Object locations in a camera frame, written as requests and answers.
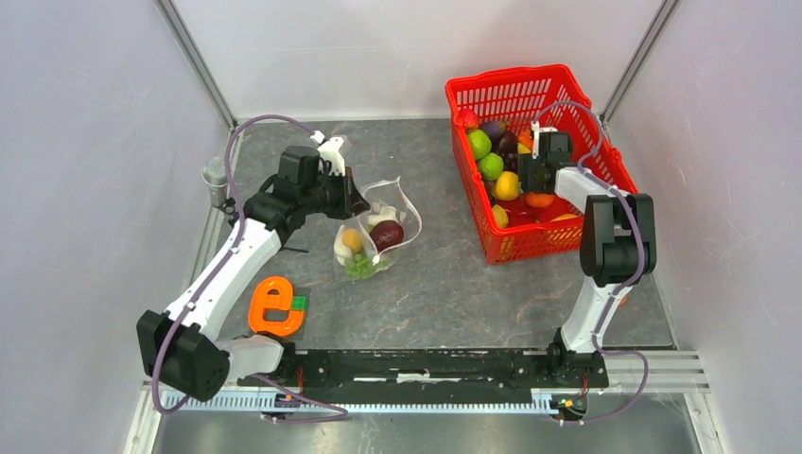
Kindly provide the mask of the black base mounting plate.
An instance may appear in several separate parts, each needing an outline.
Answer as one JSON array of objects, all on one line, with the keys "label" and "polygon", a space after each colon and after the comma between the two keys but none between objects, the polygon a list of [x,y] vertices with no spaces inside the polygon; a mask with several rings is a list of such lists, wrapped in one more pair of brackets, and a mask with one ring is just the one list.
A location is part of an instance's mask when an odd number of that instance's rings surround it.
[{"label": "black base mounting plate", "polygon": [[574,358],[552,347],[296,350],[268,377],[331,404],[526,403],[533,390],[609,384],[600,354]]}]

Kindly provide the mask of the green small block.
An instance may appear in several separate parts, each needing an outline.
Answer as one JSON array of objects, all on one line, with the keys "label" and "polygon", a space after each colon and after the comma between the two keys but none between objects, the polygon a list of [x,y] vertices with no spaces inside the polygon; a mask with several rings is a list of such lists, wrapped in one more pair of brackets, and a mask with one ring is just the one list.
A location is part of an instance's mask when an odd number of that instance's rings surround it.
[{"label": "green small block", "polygon": [[290,309],[292,311],[306,311],[308,305],[308,298],[306,296],[294,296],[291,301]]}]

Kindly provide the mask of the clear dotted zip top bag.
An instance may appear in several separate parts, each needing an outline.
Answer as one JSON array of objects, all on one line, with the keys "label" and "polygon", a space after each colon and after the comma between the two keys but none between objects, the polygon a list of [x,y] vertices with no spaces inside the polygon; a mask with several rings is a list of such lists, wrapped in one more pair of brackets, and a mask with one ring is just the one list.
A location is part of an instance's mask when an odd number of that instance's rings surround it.
[{"label": "clear dotted zip top bag", "polygon": [[352,281],[388,270],[423,229],[400,178],[370,183],[361,194],[368,210],[345,221],[333,242],[334,264]]}]

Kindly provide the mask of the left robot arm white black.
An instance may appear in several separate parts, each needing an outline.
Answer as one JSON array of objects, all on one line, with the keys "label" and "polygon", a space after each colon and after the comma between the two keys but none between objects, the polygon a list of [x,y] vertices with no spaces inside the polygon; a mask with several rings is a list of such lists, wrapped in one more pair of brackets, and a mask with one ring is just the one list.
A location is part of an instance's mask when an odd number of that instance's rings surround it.
[{"label": "left robot arm white black", "polygon": [[147,310],[136,324],[151,392],[166,385],[205,402],[232,380],[262,373],[274,385],[297,373],[296,358],[274,335],[220,342],[234,303],[256,273],[285,246],[307,217],[347,220],[370,207],[357,191],[335,136],[317,148],[292,146],[236,214],[232,232],[204,271],[164,311]]}]

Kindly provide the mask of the yellow orange mango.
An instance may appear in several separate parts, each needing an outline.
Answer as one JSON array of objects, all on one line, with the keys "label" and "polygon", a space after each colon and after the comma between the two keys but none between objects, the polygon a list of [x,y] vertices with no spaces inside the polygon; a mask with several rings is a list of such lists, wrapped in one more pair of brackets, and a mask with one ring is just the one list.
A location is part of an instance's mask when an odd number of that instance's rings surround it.
[{"label": "yellow orange mango", "polygon": [[568,214],[563,214],[561,216],[553,218],[550,222],[558,222],[558,221],[563,221],[563,220],[570,220],[570,219],[574,219],[574,218],[577,218],[577,217],[578,216],[575,215],[575,214],[568,213]]}]

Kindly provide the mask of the yellow lemon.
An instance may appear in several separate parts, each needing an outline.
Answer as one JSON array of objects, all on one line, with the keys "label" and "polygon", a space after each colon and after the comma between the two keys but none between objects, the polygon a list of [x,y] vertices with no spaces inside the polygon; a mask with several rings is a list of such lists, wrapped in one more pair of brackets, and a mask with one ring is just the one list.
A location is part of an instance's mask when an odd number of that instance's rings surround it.
[{"label": "yellow lemon", "polygon": [[498,201],[513,201],[520,194],[518,175],[512,171],[502,171],[495,181],[494,197]]}]

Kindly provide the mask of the white mushroom toy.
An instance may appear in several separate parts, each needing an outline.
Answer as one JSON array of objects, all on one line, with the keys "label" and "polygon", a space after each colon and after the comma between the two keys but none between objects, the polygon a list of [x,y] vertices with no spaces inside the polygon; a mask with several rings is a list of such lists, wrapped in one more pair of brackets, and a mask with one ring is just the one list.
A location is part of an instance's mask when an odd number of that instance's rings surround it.
[{"label": "white mushroom toy", "polygon": [[368,216],[368,225],[375,227],[386,220],[398,221],[398,214],[395,207],[389,205],[381,206],[377,213]]}]

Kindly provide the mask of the small yellow fruit low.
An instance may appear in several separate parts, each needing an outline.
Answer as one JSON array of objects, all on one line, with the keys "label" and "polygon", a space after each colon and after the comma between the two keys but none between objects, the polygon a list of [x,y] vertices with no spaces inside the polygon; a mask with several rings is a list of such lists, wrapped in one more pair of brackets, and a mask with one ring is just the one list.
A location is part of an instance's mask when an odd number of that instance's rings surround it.
[{"label": "small yellow fruit low", "polygon": [[505,229],[509,224],[509,216],[507,211],[502,206],[494,204],[492,206],[492,213],[497,227],[499,229]]}]

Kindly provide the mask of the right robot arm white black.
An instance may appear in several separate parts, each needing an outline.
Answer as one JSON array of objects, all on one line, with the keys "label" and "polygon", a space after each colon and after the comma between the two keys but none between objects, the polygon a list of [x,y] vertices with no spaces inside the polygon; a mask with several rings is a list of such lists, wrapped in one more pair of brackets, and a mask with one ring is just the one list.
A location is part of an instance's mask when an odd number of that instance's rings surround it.
[{"label": "right robot arm white black", "polygon": [[603,336],[619,303],[656,265],[654,201],[596,176],[582,156],[573,161],[569,135],[532,123],[532,151],[518,159],[525,190],[553,194],[584,216],[579,249],[580,295],[549,345],[546,371],[569,386],[602,362]]}]

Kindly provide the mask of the orange pumpkin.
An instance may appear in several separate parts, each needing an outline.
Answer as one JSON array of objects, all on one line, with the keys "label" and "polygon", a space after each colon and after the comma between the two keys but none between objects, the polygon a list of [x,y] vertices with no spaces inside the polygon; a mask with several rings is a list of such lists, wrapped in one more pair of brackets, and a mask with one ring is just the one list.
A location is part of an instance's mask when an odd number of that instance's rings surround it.
[{"label": "orange pumpkin", "polygon": [[517,135],[519,153],[531,153],[533,148],[533,136],[531,130],[523,130]]}]

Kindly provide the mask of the orange tangerine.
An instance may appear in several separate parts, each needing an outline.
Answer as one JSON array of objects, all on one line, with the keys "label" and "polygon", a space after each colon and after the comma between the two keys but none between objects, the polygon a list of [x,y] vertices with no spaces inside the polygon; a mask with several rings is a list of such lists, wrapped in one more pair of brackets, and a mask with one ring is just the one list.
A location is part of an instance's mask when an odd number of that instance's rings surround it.
[{"label": "orange tangerine", "polygon": [[534,192],[528,192],[524,195],[525,203],[531,207],[536,209],[545,209],[550,207],[556,197],[553,194],[539,194]]}]

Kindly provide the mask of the green apple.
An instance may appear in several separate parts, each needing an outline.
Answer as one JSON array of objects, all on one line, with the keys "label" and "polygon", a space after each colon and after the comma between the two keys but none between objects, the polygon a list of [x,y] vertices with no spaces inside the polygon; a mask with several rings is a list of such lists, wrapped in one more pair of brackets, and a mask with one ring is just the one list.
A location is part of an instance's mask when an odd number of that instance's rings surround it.
[{"label": "green apple", "polygon": [[492,141],[481,129],[473,129],[466,134],[469,148],[474,161],[479,161],[492,150]]}]

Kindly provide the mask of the orange letter e toy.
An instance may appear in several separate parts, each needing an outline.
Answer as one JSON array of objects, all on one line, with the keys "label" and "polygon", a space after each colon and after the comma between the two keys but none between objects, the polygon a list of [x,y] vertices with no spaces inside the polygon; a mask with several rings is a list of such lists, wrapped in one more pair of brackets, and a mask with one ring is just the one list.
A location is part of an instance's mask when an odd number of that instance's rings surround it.
[{"label": "orange letter e toy", "polygon": [[304,325],[306,311],[290,309],[294,296],[306,295],[297,293],[285,277],[272,276],[260,282],[251,299],[248,314],[250,329],[257,334],[272,334],[282,338],[295,335]]}]

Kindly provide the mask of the green wrinkled cabbage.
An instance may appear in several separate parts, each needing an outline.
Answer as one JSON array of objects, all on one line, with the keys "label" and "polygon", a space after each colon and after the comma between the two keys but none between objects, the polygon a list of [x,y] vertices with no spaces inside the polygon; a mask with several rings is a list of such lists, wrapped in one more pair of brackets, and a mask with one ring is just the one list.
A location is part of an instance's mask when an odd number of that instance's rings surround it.
[{"label": "green wrinkled cabbage", "polygon": [[487,182],[497,180],[504,171],[503,159],[494,152],[489,152],[487,155],[477,160],[476,165],[480,176]]}]

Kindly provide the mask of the yellow orange lemon fruit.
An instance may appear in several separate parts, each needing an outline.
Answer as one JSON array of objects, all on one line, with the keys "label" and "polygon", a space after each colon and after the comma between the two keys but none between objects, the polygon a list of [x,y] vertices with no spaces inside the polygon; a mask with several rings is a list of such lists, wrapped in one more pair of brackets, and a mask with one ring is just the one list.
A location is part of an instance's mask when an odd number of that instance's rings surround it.
[{"label": "yellow orange lemon fruit", "polygon": [[360,253],[363,248],[363,235],[354,228],[345,229],[340,237],[342,244],[352,253]]}]

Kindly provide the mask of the red plastic basket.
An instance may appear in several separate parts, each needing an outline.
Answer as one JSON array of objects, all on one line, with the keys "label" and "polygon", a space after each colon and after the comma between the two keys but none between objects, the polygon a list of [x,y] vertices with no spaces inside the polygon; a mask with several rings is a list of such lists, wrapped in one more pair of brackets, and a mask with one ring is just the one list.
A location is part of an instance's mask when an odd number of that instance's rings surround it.
[{"label": "red plastic basket", "polygon": [[[450,79],[445,97],[451,113],[452,148],[479,242],[489,264],[502,264],[546,255],[575,251],[580,247],[583,218],[569,202],[556,199],[545,209],[529,207],[524,197],[500,201],[508,213],[509,224],[499,229],[492,213],[485,182],[473,160],[467,131],[454,123],[459,109],[471,108],[482,122],[504,121],[514,134],[529,127],[534,119],[543,125],[567,132],[573,142],[573,159],[579,159],[597,143],[599,130],[587,111],[564,106],[564,101],[592,106],[568,66],[541,66],[497,69],[475,76]],[[550,222],[563,214],[570,220]]]}]

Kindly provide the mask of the dark red plum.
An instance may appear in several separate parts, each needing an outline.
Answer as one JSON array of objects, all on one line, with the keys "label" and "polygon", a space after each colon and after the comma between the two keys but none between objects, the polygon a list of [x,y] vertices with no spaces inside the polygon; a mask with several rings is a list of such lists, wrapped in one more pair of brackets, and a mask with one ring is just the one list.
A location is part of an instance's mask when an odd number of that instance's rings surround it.
[{"label": "dark red plum", "polygon": [[405,232],[402,225],[391,220],[379,223],[369,232],[369,237],[378,253],[399,245],[404,241],[404,236]]}]

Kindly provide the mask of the purple eggplant top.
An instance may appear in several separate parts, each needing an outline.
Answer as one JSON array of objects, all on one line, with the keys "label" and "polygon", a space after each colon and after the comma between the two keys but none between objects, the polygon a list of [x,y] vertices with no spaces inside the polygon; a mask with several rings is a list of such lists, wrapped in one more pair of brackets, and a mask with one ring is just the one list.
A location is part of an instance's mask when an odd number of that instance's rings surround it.
[{"label": "purple eggplant top", "polygon": [[503,136],[507,129],[507,124],[504,121],[499,120],[486,121],[479,125],[479,129],[483,131],[493,143],[495,143]]}]

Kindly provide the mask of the grey microphone on stand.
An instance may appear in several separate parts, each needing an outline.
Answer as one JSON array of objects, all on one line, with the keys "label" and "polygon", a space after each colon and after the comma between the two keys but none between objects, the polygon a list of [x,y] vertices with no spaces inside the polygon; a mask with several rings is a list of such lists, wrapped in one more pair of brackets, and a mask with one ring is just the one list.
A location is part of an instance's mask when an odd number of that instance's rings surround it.
[{"label": "grey microphone on stand", "polygon": [[282,214],[269,206],[267,192],[270,191],[271,177],[277,170],[246,201],[237,201],[231,169],[223,159],[214,158],[203,168],[201,175],[210,189],[212,206],[232,216],[232,253],[245,253],[264,245],[276,252],[305,224],[307,216]]}]

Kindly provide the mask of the red apple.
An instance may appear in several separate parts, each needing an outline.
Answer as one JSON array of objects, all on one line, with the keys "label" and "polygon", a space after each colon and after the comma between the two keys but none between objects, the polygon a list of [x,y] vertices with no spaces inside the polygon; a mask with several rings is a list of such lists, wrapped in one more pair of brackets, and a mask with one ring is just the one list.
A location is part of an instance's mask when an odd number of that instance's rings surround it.
[{"label": "red apple", "polygon": [[461,108],[458,110],[454,123],[456,126],[465,131],[471,131],[479,128],[479,116],[471,108]]}]

